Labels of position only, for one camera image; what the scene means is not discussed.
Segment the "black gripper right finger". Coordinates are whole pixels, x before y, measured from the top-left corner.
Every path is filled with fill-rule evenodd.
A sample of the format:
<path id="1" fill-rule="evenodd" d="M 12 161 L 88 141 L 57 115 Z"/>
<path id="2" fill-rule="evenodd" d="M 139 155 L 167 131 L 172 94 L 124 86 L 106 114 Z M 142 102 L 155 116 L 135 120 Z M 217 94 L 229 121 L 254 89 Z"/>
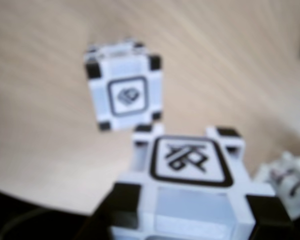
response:
<path id="1" fill-rule="evenodd" d="M 258 197 L 256 200 L 257 240 L 288 240 L 293 223 L 277 197 Z"/>

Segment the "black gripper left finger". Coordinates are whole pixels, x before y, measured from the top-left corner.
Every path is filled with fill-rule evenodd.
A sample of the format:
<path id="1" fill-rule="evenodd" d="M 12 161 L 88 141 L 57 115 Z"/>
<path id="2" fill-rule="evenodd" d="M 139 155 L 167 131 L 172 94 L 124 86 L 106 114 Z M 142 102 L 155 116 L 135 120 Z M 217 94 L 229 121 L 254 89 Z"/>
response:
<path id="1" fill-rule="evenodd" d="M 128 212 L 125 206 L 127 201 L 124 190 L 126 189 L 126 184 L 115 184 L 92 216 L 83 224 L 75 239 L 110 240 L 109 227 Z"/>

